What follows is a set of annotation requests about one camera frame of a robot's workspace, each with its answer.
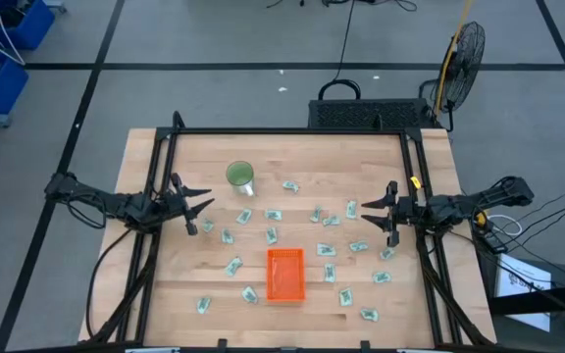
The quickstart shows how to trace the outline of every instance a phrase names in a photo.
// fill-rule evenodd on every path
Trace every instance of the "glass cup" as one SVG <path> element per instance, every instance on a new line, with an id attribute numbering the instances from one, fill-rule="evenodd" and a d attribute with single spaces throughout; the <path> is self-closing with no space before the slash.
<path id="1" fill-rule="evenodd" d="M 249 163 L 232 162 L 226 170 L 226 178 L 237 192 L 254 196 L 254 170 Z"/>

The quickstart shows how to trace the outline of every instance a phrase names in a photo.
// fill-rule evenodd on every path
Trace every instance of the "dollar bill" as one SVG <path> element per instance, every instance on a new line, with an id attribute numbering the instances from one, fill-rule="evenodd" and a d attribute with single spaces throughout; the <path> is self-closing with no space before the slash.
<path id="1" fill-rule="evenodd" d="M 350 220 L 357 218 L 357 202 L 354 200 L 348 201 L 348 205 L 345 207 L 345 217 Z"/>
<path id="2" fill-rule="evenodd" d="M 318 243 L 318 255 L 319 256 L 335 256 L 337 252 L 329 244 Z"/>
<path id="3" fill-rule="evenodd" d="M 334 283 L 335 279 L 334 264 L 324 264 L 324 281 Z"/>
<path id="4" fill-rule="evenodd" d="M 211 230 L 213 230 L 213 222 L 204 219 L 204 222 L 202 223 L 202 228 L 204 229 L 205 232 L 210 232 Z"/>
<path id="5" fill-rule="evenodd" d="M 197 301 L 197 312 L 200 314 L 205 314 L 208 310 L 209 305 L 211 305 L 211 298 L 201 298 Z"/>
<path id="6" fill-rule="evenodd" d="M 364 320 L 377 323 L 379 321 L 379 312 L 376 309 L 361 309 L 361 317 Z"/>
<path id="7" fill-rule="evenodd" d="M 309 220 L 313 223 L 317 223 L 320 221 L 320 212 L 322 211 L 322 206 L 316 206 L 315 211 L 311 214 Z"/>
<path id="8" fill-rule="evenodd" d="M 339 305 L 352 306 L 352 289 L 345 288 L 339 292 Z"/>
<path id="9" fill-rule="evenodd" d="M 341 220 L 338 216 L 330 216 L 322 220 L 322 225 L 326 226 L 338 226 L 341 223 Z"/>
<path id="10" fill-rule="evenodd" d="M 350 250 L 354 252 L 368 250 L 369 247 L 370 246 L 365 240 L 357 241 L 355 243 L 350 243 Z"/>
<path id="11" fill-rule="evenodd" d="M 267 228 L 267 244 L 272 245 L 277 243 L 278 241 L 279 241 L 279 237 L 276 234 L 276 228 L 275 227 Z"/>
<path id="12" fill-rule="evenodd" d="M 283 220 L 283 211 L 266 210 L 265 211 L 265 218 L 268 219 L 268 220 L 282 221 Z"/>
<path id="13" fill-rule="evenodd" d="M 248 303 L 256 304 L 259 302 L 259 297 L 256 295 L 254 289 L 252 289 L 249 285 L 243 289 L 241 296 L 243 296 L 243 299 L 245 299 Z"/>
<path id="14" fill-rule="evenodd" d="M 231 232 L 226 228 L 222 229 L 222 242 L 225 244 L 234 244 L 234 238 Z"/>
<path id="15" fill-rule="evenodd" d="M 393 248 L 387 247 L 385 250 L 381 251 L 381 259 L 387 260 L 396 253 Z"/>
<path id="16" fill-rule="evenodd" d="M 293 181 L 285 181 L 285 182 L 282 184 L 282 187 L 287 188 L 287 189 L 290 189 L 290 190 L 293 190 L 293 193 L 298 192 L 298 190 L 300 189 L 300 186 L 298 186 L 298 184 L 296 184 L 296 183 L 293 182 Z"/>
<path id="17" fill-rule="evenodd" d="M 372 280 L 374 283 L 385 283 L 391 281 L 391 275 L 387 272 L 377 272 L 372 275 Z"/>
<path id="18" fill-rule="evenodd" d="M 243 211 L 241 211 L 239 217 L 236 218 L 236 221 L 241 223 L 242 225 L 245 225 L 248 221 L 250 221 L 250 217 L 252 217 L 252 210 L 244 209 Z"/>
<path id="19" fill-rule="evenodd" d="M 236 270 L 243 266 L 243 261 L 238 256 L 232 259 L 232 261 L 226 266 L 226 275 L 229 277 L 234 277 L 236 274 Z"/>

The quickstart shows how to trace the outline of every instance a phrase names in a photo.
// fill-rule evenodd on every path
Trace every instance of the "orange plastic basket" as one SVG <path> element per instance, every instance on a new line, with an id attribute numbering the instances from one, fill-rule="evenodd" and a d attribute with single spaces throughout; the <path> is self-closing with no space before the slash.
<path id="1" fill-rule="evenodd" d="M 304 249 L 267 250 L 267 300 L 304 300 Z"/>

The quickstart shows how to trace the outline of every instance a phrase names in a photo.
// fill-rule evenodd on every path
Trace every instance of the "gray floor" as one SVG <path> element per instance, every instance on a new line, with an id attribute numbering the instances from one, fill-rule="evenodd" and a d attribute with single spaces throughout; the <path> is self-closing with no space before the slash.
<path id="1" fill-rule="evenodd" d="M 439 63 L 462 1 L 415 0 L 355 8 L 346 61 Z M 116 0 L 68 0 L 33 63 L 92 63 Z M 295 0 L 264 9 L 260 0 L 126 0 L 108 63 L 336 62 L 347 6 Z M 546 0 L 565 40 L 565 1 Z M 486 63 L 562 64 L 531 0 L 475 2 L 470 20 L 486 29 Z M 29 71 L 0 128 L 0 323 L 43 205 L 42 189 L 59 162 L 90 72 Z M 344 71 L 364 98 L 408 98 L 435 72 Z M 128 130 L 166 126 L 180 110 L 188 126 L 306 126 L 308 101 L 333 71 L 104 71 L 70 170 L 98 187 L 115 187 Z M 330 98 L 349 97 L 345 89 Z M 520 216 L 565 192 L 565 72 L 481 72 L 455 115 L 453 155 L 463 188 L 523 176 L 537 195 Z M 73 344 L 101 231 L 58 208 L 9 349 Z M 530 249 L 565 264 L 565 219 Z"/>

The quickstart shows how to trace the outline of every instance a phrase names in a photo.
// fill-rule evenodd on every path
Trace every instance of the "electric fan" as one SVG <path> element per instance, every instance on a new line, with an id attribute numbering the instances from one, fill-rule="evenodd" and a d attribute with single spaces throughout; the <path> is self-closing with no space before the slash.
<path id="1" fill-rule="evenodd" d="M 463 25 L 455 42 L 456 49 L 451 52 L 448 46 L 439 77 L 426 80 L 420 85 L 418 98 L 422 98 L 425 86 L 433 85 L 431 100 L 434 104 L 433 107 L 428 107 L 428 112 L 434 123 L 437 123 L 438 111 L 448 113 L 450 120 L 448 131 L 453 130 L 452 112 L 463 104 L 477 77 L 485 44 L 486 32 L 479 24 L 470 22 Z M 444 66 L 446 71 L 442 84 L 441 74 Z"/>

